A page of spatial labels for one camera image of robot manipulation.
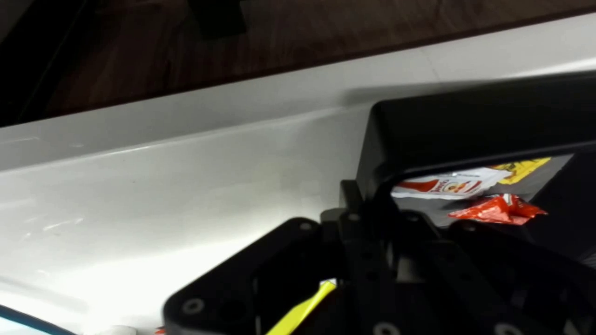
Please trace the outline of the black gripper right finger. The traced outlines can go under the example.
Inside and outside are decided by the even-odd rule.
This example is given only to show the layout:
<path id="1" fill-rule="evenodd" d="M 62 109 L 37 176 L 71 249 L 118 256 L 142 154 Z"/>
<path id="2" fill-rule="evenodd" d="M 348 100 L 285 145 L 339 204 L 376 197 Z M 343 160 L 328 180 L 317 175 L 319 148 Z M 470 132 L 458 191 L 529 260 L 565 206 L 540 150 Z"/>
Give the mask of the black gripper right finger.
<path id="1" fill-rule="evenodd" d="M 596 335 L 591 266 L 473 221 L 440 229 L 412 210 L 399 238 L 449 335 Z"/>

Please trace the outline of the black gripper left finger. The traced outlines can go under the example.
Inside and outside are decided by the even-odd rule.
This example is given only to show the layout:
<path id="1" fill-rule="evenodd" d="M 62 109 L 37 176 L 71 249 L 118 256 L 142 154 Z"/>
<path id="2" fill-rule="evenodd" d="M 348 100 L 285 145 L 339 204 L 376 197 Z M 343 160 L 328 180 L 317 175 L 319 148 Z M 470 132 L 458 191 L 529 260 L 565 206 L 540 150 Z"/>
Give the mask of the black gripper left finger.
<path id="1" fill-rule="evenodd" d="M 168 335 L 265 335 L 334 275 L 332 223 L 291 217 L 173 292 L 162 309 Z"/>

